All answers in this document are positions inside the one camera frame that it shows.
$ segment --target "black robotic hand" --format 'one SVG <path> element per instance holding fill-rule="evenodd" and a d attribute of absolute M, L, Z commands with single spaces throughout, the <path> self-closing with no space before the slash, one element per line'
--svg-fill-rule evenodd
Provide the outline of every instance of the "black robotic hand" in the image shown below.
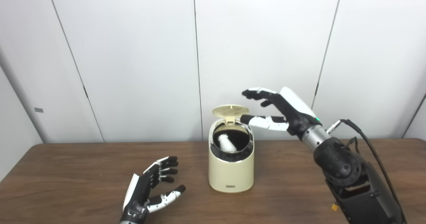
<path fill-rule="evenodd" d="M 177 157 L 164 157 L 156 160 L 141 176 L 133 174 L 123 205 L 120 224 L 143 224 L 146 216 L 175 201 L 185 190 L 184 185 L 162 195 L 149 198 L 149 194 L 160 182 L 175 181 L 168 174 L 177 174 L 172 167 L 178 165 Z"/>
<path fill-rule="evenodd" d="M 243 115 L 241 121 L 245 124 L 271 130 L 286 130 L 290 135 L 298 136 L 300 140 L 309 127 L 321 125 L 311 108 L 287 87 L 282 88 L 279 93 L 264 88 L 247 89 L 242 95 L 248 99 L 265 99 L 260 106 L 267 107 L 273 104 L 285 116 L 283 119 L 275 116 L 265 118 Z"/>

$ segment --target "robotic arm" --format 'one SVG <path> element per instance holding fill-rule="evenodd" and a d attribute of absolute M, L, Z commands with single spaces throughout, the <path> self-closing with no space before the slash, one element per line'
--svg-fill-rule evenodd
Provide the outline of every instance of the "robotic arm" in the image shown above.
<path fill-rule="evenodd" d="M 265 100 L 262 107 L 273 104 L 284 117 L 242 115 L 240 121 L 270 130 L 286 130 L 297 136 L 314 152 L 330 191 L 350 224 L 402 224 L 402 209 L 371 163 L 353 153 L 322 127 L 315 113 L 289 88 L 280 93 L 254 88 L 242 92 L 248 99 Z"/>

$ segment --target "trash can lid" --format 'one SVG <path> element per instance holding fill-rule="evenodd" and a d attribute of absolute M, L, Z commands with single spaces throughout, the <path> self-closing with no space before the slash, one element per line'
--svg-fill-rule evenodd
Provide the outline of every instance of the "trash can lid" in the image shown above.
<path fill-rule="evenodd" d="M 218 117 L 241 117 L 241 115 L 248 112 L 248 108 L 235 104 L 222 105 L 213 109 L 213 114 Z"/>

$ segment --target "panel seam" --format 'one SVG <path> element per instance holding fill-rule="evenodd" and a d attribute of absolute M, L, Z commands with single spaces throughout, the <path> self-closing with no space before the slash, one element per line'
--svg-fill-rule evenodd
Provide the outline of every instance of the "panel seam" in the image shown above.
<path fill-rule="evenodd" d="M 325 58 L 327 57 L 328 46 L 330 45 L 331 34 L 333 33 L 334 22 L 336 21 L 337 11 L 339 9 L 339 4 L 340 4 L 340 0 L 337 0 L 336 10 L 334 12 L 333 22 L 331 23 L 330 33 L 328 35 L 328 40 L 327 40 L 327 45 L 325 47 L 324 57 L 322 58 L 321 69 L 319 71 L 320 73 L 318 75 L 318 82 L 317 82 L 317 86 L 315 87 L 315 94 L 314 94 L 314 99 L 312 100 L 311 109 L 314 108 L 315 98 L 317 97 L 318 87 L 320 86 L 319 82 L 321 80 L 322 70 L 324 69 Z"/>
<path fill-rule="evenodd" d="M 53 9 L 55 10 L 56 17 L 58 18 L 59 25 L 61 26 L 62 33 L 64 34 L 65 41 L 67 42 L 68 49 L 70 50 L 71 57 L 73 58 L 73 62 L 74 62 L 74 65 L 75 65 L 75 67 L 76 67 L 77 73 L 79 74 L 79 78 L 80 78 L 81 84 L 83 85 L 83 90 L 84 90 L 84 92 L 85 92 L 85 95 L 87 95 L 87 92 L 86 92 L 86 88 L 85 88 L 85 86 L 84 86 L 83 79 L 81 78 L 81 74 L 80 74 L 80 71 L 79 71 L 79 67 L 77 66 L 76 59 L 75 59 L 74 54 L 73 54 L 73 50 L 71 49 L 70 42 L 68 42 L 67 34 L 65 33 L 65 30 L 64 30 L 64 27 L 63 27 L 63 25 L 62 25 L 61 19 L 59 18 L 59 14 L 58 14 L 58 10 L 56 9 L 55 2 L 54 2 L 53 0 L 50 0 L 50 1 L 52 2 Z M 93 110 L 92 103 L 91 103 L 90 98 L 89 98 L 88 96 L 87 96 L 87 100 L 88 100 L 88 102 L 89 102 L 90 109 L 92 110 L 93 116 L 94 116 L 94 118 L 95 118 L 96 125 L 98 126 L 99 133 L 101 134 L 102 141 L 103 141 L 103 142 L 105 142 L 104 136 L 102 135 L 102 130 L 101 130 L 100 126 L 99 126 L 98 119 L 96 118 L 95 112 L 94 112 L 94 110 Z"/>
<path fill-rule="evenodd" d="M 200 97 L 201 140 L 204 141 L 203 111 L 202 111 L 202 105 L 201 105 L 200 61 L 198 57 L 197 12 L 195 8 L 195 0 L 194 0 L 194 22 L 195 22 L 195 42 L 196 42 L 196 49 L 197 49 L 198 94 Z"/>
<path fill-rule="evenodd" d="M 407 128 L 405 129 L 404 134 L 402 134 L 402 137 L 401 137 L 401 138 L 404 138 L 404 137 L 405 137 L 405 134 L 407 134 L 408 129 L 410 128 L 411 124 L 412 124 L 412 123 L 413 123 L 413 121 L 414 121 L 414 118 L 416 118 L 417 113 L 419 112 L 419 110 L 420 110 L 420 108 L 422 107 L 423 103 L 425 103 L 425 99 L 426 99 L 426 94 L 423 96 L 423 99 L 422 99 L 422 101 L 420 102 L 420 105 L 417 107 L 416 112 L 414 112 L 414 115 L 413 115 L 413 117 L 411 118 L 411 120 L 410 120 L 410 122 L 409 122 L 409 124 L 408 124 Z"/>

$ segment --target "cable connector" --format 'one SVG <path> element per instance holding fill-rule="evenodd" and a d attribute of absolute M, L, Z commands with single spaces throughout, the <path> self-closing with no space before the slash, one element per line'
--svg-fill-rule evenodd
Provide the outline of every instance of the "cable connector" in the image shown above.
<path fill-rule="evenodd" d="M 326 132 L 328 133 L 328 134 L 330 134 L 330 133 L 332 133 L 332 132 L 334 132 L 335 130 L 336 130 L 336 128 L 340 125 L 342 123 L 342 121 L 337 121 L 337 122 L 335 122 L 335 124 L 332 124 L 327 130 L 326 130 Z"/>

